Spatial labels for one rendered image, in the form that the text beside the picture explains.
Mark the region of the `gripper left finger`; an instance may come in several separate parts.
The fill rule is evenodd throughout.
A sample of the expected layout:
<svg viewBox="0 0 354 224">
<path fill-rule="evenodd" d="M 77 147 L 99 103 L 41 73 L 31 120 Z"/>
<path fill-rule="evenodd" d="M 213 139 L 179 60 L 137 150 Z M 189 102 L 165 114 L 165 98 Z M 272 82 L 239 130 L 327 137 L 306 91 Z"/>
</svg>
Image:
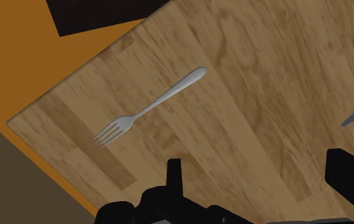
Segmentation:
<svg viewBox="0 0 354 224">
<path fill-rule="evenodd" d="M 206 224 L 206 208 L 183 196 L 181 160 L 167 161 L 166 184 L 145 190 L 137 206 L 110 202 L 97 212 L 94 224 Z"/>
</svg>

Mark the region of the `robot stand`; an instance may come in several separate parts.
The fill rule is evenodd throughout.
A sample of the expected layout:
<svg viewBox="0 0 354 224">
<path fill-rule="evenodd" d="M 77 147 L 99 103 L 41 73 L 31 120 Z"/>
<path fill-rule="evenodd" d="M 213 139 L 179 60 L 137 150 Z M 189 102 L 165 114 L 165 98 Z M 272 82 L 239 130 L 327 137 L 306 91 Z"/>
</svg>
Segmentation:
<svg viewBox="0 0 354 224">
<path fill-rule="evenodd" d="M 46 0 L 59 36 L 147 18 L 170 0 Z"/>
</svg>

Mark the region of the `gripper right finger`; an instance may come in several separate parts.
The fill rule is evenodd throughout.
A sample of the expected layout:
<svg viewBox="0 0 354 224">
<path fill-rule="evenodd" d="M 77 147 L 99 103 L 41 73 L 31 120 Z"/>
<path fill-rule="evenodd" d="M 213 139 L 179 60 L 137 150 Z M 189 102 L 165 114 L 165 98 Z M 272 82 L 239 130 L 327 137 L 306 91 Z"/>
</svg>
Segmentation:
<svg viewBox="0 0 354 224">
<path fill-rule="evenodd" d="M 354 205 L 354 155 L 340 148 L 327 150 L 325 181 Z"/>
</svg>

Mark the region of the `silver fork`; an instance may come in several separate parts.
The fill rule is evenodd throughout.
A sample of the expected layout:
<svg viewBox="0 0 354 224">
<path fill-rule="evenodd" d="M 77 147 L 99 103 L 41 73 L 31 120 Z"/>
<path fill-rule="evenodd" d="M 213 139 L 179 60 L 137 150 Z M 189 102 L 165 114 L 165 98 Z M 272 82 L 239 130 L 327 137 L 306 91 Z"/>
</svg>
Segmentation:
<svg viewBox="0 0 354 224">
<path fill-rule="evenodd" d="M 161 102 L 164 102 L 168 98 L 177 94 L 184 88 L 187 88 L 196 81 L 200 80 L 206 74 L 206 71 L 207 69 L 204 66 L 194 69 L 139 113 L 131 116 L 124 115 L 115 118 L 111 123 L 105 126 L 105 128 L 103 128 L 103 130 L 100 131 L 93 138 L 93 140 L 102 148 L 110 144 L 110 142 L 114 141 L 117 137 L 127 132 L 132 127 L 132 124 L 137 118 L 139 118 L 141 115 L 145 114 Z"/>
</svg>

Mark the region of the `wooden table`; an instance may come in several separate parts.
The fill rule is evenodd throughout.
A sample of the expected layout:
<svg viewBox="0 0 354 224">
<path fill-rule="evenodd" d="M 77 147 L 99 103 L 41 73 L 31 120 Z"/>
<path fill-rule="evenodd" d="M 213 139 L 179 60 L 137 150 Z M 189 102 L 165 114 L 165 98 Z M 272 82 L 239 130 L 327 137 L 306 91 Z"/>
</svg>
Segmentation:
<svg viewBox="0 0 354 224">
<path fill-rule="evenodd" d="M 100 147 L 194 69 L 206 74 Z M 256 224 L 347 217 L 326 152 L 354 155 L 354 0 L 171 0 L 8 122 L 95 207 L 184 194 Z"/>
</svg>

